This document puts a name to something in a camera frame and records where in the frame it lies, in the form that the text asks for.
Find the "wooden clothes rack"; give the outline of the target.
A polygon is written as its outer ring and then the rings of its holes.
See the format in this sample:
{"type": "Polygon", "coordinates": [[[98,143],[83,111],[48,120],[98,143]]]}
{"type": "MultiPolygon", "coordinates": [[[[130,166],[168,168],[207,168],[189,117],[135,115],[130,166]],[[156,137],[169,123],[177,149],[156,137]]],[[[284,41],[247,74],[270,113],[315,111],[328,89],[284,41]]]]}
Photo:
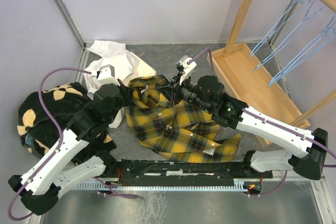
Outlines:
{"type": "Polygon", "coordinates": [[[259,59],[246,43],[237,42],[252,1],[241,0],[226,46],[212,53],[217,76],[231,96],[272,118],[306,129],[308,118],[335,100],[335,91],[301,113],[280,85],[268,85],[272,79],[269,71],[265,67],[255,70],[259,59]]]}

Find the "yellow plaid shirt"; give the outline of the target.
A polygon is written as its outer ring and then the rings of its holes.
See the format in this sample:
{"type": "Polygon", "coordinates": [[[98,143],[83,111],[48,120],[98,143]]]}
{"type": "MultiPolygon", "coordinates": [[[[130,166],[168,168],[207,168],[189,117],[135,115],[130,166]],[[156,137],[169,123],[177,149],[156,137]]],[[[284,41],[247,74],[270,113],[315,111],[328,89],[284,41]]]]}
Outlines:
{"type": "Polygon", "coordinates": [[[211,115],[181,101],[172,105],[158,88],[168,83],[163,75],[132,79],[133,104],[125,116],[139,143],[173,162],[223,163],[234,159],[242,135],[217,140],[221,130],[211,115]]]}

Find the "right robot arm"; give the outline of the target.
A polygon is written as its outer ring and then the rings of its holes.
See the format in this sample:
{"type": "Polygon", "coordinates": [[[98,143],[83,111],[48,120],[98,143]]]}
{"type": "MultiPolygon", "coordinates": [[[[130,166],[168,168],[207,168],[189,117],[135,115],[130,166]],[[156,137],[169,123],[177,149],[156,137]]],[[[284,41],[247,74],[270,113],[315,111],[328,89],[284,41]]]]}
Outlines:
{"type": "Polygon", "coordinates": [[[189,80],[172,80],[157,90],[173,104],[185,101],[209,113],[220,126],[260,136],[282,148],[247,152],[247,161],[241,164],[246,177],[271,170],[292,170],[304,178],[320,180],[327,155],[327,131],[301,129],[271,118],[228,95],[215,76],[203,76],[196,85],[189,80]]]}

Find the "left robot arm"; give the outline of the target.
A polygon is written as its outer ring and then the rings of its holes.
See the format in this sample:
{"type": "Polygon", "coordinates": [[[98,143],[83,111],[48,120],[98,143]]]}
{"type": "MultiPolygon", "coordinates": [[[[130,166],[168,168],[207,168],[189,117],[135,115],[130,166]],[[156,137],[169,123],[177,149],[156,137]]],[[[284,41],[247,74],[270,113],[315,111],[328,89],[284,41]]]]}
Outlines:
{"type": "Polygon", "coordinates": [[[133,90],[121,81],[104,84],[95,92],[93,100],[74,114],[59,140],[29,171],[12,176],[8,183],[21,197],[32,214],[43,215],[57,201],[77,185],[94,177],[110,177],[117,171],[117,161],[107,150],[95,151],[80,165],[64,171],[65,166],[97,135],[107,129],[118,111],[133,102],[133,90]]]}

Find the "white shirt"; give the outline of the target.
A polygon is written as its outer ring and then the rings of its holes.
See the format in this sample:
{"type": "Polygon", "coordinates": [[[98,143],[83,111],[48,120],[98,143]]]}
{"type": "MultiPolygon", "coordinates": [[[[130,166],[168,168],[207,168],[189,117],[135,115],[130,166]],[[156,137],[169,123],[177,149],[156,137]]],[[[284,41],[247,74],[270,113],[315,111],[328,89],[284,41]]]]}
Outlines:
{"type": "MultiPolygon", "coordinates": [[[[129,81],[138,77],[149,77],[156,75],[156,72],[143,60],[135,56],[135,54],[126,50],[125,44],[113,41],[96,40],[90,48],[90,52],[101,57],[101,59],[93,61],[85,69],[83,74],[87,86],[87,96],[93,100],[94,93],[100,89],[96,79],[90,76],[93,71],[99,71],[101,67],[112,65],[115,71],[115,77],[118,81],[122,81],[128,87],[129,81]]],[[[102,117],[107,123],[108,117],[111,117],[110,128],[117,128],[124,116],[125,107],[118,112],[101,113],[94,106],[92,109],[102,117]]]]}

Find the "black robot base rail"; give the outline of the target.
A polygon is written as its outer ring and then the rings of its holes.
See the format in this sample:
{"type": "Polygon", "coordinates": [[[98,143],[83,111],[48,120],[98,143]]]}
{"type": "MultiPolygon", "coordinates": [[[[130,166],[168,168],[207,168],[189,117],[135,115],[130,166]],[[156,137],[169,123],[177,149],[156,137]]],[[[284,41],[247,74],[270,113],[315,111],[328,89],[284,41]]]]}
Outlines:
{"type": "Polygon", "coordinates": [[[269,179],[273,174],[252,169],[247,158],[213,164],[122,159],[115,161],[101,177],[120,178],[124,186],[193,187],[232,186],[234,179],[269,179]]]}

